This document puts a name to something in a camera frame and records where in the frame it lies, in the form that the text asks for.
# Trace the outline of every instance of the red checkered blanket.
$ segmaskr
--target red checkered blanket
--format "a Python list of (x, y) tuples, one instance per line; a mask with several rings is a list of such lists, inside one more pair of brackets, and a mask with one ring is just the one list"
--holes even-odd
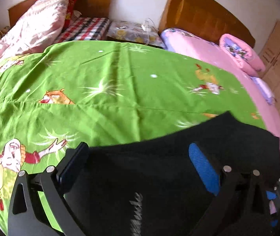
[(78, 18), (54, 43), (67, 41), (90, 41), (100, 40), (108, 29), (110, 20), (108, 18)]

